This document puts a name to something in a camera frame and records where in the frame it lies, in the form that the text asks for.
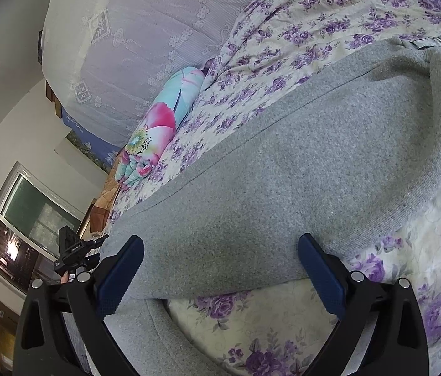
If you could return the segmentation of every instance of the silver bolt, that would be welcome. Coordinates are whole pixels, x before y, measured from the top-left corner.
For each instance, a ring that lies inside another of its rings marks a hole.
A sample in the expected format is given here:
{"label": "silver bolt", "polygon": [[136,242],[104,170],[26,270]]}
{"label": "silver bolt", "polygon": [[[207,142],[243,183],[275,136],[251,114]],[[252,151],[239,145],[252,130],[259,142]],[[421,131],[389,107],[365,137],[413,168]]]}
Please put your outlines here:
{"label": "silver bolt", "polygon": [[356,281],[357,283],[361,283],[363,280],[365,280],[365,276],[361,271],[353,271],[351,273],[351,278],[353,281]]}
{"label": "silver bolt", "polygon": [[406,278],[400,278],[400,279],[398,280],[398,284],[399,284],[401,287],[403,287],[403,288],[408,288],[408,287],[410,287],[410,281],[407,280]]}
{"label": "silver bolt", "polygon": [[84,271],[83,273],[78,274],[78,281],[80,283],[86,283],[88,280],[90,280],[90,273],[88,271]]}
{"label": "silver bolt", "polygon": [[33,283],[31,284],[31,286],[33,288],[40,288],[43,285],[43,280],[41,278],[37,278],[36,280],[33,281]]}

